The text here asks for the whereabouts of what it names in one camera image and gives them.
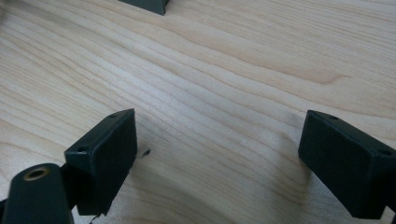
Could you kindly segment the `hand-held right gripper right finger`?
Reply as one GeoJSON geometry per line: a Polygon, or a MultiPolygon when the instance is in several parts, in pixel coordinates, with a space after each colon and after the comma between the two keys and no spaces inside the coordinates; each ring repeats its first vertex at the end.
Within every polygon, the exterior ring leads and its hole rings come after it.
{"type": "Polygon", "coordinates": [[[309,110],[298,153],[353,217],[379,219],[387,207],[396,217],[396,149],[342,119],[309,110]]]}

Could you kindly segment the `dark green block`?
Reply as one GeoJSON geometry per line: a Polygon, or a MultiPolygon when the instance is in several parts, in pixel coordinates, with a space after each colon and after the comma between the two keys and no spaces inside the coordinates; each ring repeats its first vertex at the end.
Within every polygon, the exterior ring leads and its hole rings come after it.
{"type": "Polygon", "coordinates": [[[134,7],[140,7],[150,12],[164,15],[165,7],[169,0],[120,0],[123,3],[132,5],[134,7]]]}

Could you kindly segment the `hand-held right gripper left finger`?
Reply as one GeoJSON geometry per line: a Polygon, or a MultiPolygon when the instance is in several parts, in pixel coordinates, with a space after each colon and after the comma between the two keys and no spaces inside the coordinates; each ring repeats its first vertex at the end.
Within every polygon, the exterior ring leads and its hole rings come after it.
{"type": "Polygon", "coordinates": [[[82,216],[108,213],[133,167],[137,137],[132,109],[113,113],[64,152],[64,184],[70,207],[82,216]]]}

